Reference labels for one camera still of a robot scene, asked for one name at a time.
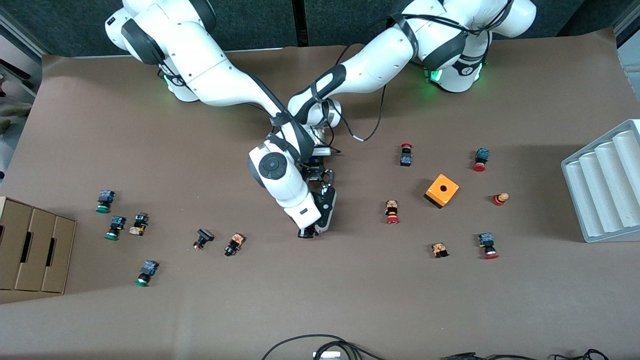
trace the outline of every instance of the gray wall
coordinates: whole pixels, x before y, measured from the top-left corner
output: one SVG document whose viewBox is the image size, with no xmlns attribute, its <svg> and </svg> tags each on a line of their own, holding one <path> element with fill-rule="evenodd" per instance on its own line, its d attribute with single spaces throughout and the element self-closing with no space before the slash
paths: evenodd
<svg viewBox="0 0 640 360">
<path fill-rule="evenodd" d="M 225 50 L 297 44 L 291 0 L 212 3 L 218 16 L 214 36 Z M 104 34 L 104 21 L 122 7 L 121 0 L 2 0 L 0 7 L 52 54 L 124 54 Z"/>
<path fill-rule="evenodd" d="M 225 50 L 296 46 L 292 1 L 305 7 L 308 44 L 347 44 L 374 20 L 388 15 L 395 0 L 216 0 L 214 37 Z M 632 0 L 533 0 L 538 16 L 523 38 L 578 35 L 611 25 Z M 52 54 L 123 54 L 104 34 L 104 21 L 121 0 L 1 0 L 11 15 Z M 357 42 L 379 33 L 379 24 Z"/>
<path fill-rule="evenodd" d="M 522 38 L 554 37 L 583 0 L 532 0 L 538 16 Z M 346 45 L 353 35 L 389 14 L 394 0 L 305 0 L 309 45 Z M 366 43 L 385 27 L 367 31 L 358 42 Z"/>
</svg>

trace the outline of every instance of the green led light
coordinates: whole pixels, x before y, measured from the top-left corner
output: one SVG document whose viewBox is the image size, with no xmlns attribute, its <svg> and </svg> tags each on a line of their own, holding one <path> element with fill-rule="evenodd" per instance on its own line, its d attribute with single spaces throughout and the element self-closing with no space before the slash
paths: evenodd
<svg viewBox="0 0 640 360">
<path fill-rule="evenodd" d="M 478 72 L 476 73 L 476 78 L 474 79 L 474 81 L 480 78 L 480 70 L 482 70 L 482 63 L 480 63 L 480 66 L 478 66 Z"/>
<path fill-rule="evenodd" d="M 438 81 L 440 80 L 440 76 L 442 75 L 442 70 L 432 71 L 431 72 L 431 80 Z"/>
</svg>

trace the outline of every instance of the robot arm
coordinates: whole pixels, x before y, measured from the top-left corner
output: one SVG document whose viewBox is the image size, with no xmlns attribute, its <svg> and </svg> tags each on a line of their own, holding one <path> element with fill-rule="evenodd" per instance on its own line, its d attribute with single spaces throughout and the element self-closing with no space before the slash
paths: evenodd
<svg viewBox="0 0 640 360">
<path fill-rule="evenodd" d="M 530 0 L 448 0 L 444 4 L 439 0 L 413 0 L 399 4 L 392 15 L 396 22 L 393 27 L 291 98 L 288 109 L 302 124 L 336 126 L 340 120 L 340 106 L 329 99 L 330 96 L 380 89 L 413 57 L 418 57 L 426 69 L 433 71 L 434 78 L 440 74 L 438 84 L 441 87 L 452 92 L 464 91 L 479 71 L 478 64 L 491 42 L 491 32 L 518 36 L 531 26 L 536 13 Z M 486 31 L 470 35 L 471 29 L 483 27 L 487 27 Z M 473 64 L 472 71 L 465 66 L 469 63 Z M 461 69 L 460 75 L 442 73 L 443 69 L 452 66 Z"/>
<path fill-rule="evenodd" d="M 316 223 L 321 214 L 298 169 L 311 157 L 314 141 L 258 78 L 238 70 L 227 58 L 203 22 L 207 16 L 211 19 L 208 7 L 202 6 L 208 1 L 147 2 L 147 8 L 125 7 L 107 20 L 112 42 L 143 63 L 160 66 L 170 90 L 183 101 L 261 105 L 280 131 L 250 152 L 248 168 L 300 229 Z M 130 11 L 138 14 L 131 17 Z"/>
</svg>

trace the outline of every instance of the orange button component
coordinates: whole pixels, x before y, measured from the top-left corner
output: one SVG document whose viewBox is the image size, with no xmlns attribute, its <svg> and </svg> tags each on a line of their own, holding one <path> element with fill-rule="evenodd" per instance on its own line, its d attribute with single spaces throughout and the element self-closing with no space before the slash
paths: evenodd
<svg viewBox="0 0 640 360">
<path fill-rule="evenodd" d="M 424 198 L 431 201 L 438 209 L 442 209 L 451 201 L 460 187 L 448 177 L 440 174 L 424 193 Z"/>
</svg>

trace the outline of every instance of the circular control button on robot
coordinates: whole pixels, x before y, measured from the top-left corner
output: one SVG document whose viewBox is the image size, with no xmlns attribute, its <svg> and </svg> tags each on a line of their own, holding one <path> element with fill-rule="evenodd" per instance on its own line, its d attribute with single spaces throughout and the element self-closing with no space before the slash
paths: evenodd
<svg viewBox="0 0 640 360">
<path fill-rule="evenodd" d="M 260 160 L 258 171 L 266 179 L 280 179 L 287 172 L 287 158 L 277 152 L 267 154 Z"/>
</svg>

